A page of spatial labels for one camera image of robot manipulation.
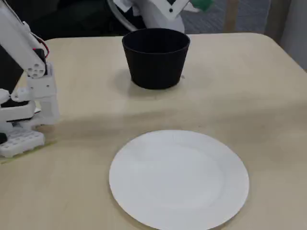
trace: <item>white plate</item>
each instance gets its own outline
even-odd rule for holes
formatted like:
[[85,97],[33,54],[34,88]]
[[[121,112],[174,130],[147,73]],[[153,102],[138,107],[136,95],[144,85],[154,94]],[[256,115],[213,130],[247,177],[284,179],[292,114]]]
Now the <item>white plate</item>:
[[118,204],[160,230],[205,230],[244,205],[248,172],[226,145],[191,131],[144,134],[115,156],[109,175]]

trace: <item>black pot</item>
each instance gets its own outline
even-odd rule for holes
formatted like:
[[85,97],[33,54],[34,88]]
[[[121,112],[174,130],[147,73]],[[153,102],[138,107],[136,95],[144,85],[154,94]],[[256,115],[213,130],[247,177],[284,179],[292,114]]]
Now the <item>black pot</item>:
[[142,29],[123,37],[132,81],[146,89],[167,89],[181,77],[190,39],[163,28]]

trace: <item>white robotic arm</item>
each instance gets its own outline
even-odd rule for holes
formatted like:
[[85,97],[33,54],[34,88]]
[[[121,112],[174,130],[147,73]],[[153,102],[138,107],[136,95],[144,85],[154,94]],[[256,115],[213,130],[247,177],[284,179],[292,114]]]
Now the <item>white robotic arm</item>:
[[168,28],[183,33],[185,31],[180,12],[183,11],[189,0],[108,0],[115,16],[129,30],[132,30],[129,22],[122,19],[122,15],[112,7],[111,2],[114,2],[124,12],[133,7],[134,12],[142,16],[147,28]]
[[[43,42],[20,21],[5,0],[0,0],[0,46],[27,73],[25,88],[19,88],[11,95],[8,89],[0,89],[0,133],[8,138],[0,140],[0,155],[5,157],[43,145],[44,135],[31,131],[32,127],[52,125],[59,118],[53,67],[46,62],[39,40]],[[0,71],[0,75],[1,81],[10,80],[5,72]],[[9,100],[19,103],[9,106]],[[41,107],[37,114],[35,101]],[[25,133],[33,135],[25,138]]]

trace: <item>wall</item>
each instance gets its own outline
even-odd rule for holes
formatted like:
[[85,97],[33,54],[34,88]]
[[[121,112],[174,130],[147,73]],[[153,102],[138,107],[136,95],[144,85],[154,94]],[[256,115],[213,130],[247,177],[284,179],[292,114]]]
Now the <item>wall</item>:
[[307,0],[292,0],[281,46],[307,70]]

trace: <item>table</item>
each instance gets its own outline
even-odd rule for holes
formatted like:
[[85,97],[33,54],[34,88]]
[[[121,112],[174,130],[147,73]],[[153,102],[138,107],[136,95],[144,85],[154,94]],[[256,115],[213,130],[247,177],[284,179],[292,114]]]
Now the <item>table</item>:
[[250,193],[217,230],[306,229],[307,74],[258,34],[191,36],[181,82],[149,91],[130,81],[120,37],[48,41],[61,120],[56,142],[0,165],[4,230],[149,230],[108,187],[116,152],[152,130],[185,129],[228,145]]

